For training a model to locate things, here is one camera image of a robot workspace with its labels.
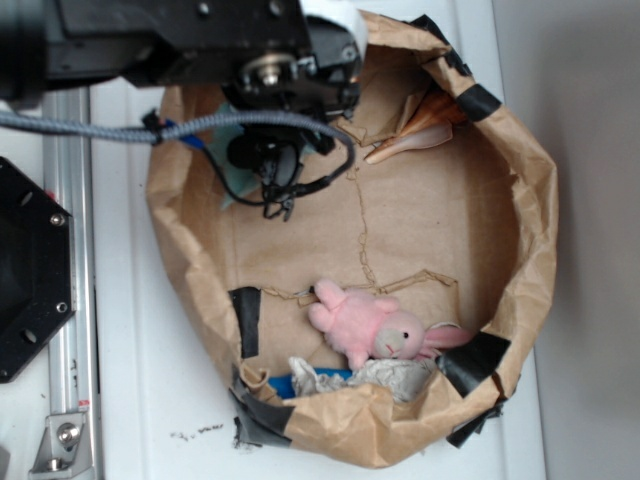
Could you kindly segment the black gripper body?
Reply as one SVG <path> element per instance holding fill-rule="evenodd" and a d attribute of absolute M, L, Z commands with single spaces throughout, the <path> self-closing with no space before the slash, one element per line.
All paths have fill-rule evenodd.
<path fill-rule="evenodd" d="M 235 109 L 281 110 L 323 123 L 352 112 L 360 94 L 362 29 L 317 16 L 307 25 L 308 55 L 265 55 L 244 65 L 239 79 L 223 88 Z M 293 186 L 305 148 L 326 155 L 334 147 L 333 138 L 302 127 L 247 124 L 227 155 L 233 166 L 257 174 L 264 186 Z"/>

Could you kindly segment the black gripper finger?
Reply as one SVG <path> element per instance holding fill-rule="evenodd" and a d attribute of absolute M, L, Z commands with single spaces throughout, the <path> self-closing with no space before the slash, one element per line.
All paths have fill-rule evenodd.
<path fill-rule="evenodd" d="M 273 220 L 281 217 L 283 221 L 291 218 L 295 206 L 295 187 L 293 185 L 262 185 L 263 217 Z"/>

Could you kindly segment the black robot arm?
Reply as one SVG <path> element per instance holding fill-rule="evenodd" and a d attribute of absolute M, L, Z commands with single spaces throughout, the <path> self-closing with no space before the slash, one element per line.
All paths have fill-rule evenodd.
<path fill-rule="evenodd" d="M 261 181 L 267 218 L 327 188 L 303 183 L 305 148 L 326 155 L 345 135 L 331 123 L 358 103 L 368 30 L 348 1 L 5 1 L 1 98 L 5 128 L 200 148 L 200 131 L 238 124 L 227 156 Z M 44 94 L 122 78 L 135 87 L 216 84 L 231 111 L 173 124 L 149 115 L 139 128 L 36 118 Z"/>

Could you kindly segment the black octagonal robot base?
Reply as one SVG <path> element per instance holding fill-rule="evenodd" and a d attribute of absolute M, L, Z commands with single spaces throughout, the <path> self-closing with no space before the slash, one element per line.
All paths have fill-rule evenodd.
<path fill-rule="evenodd" d="M 70 214 L 1 159 L 1 382 L 14 381 L 74 313 Z"/>

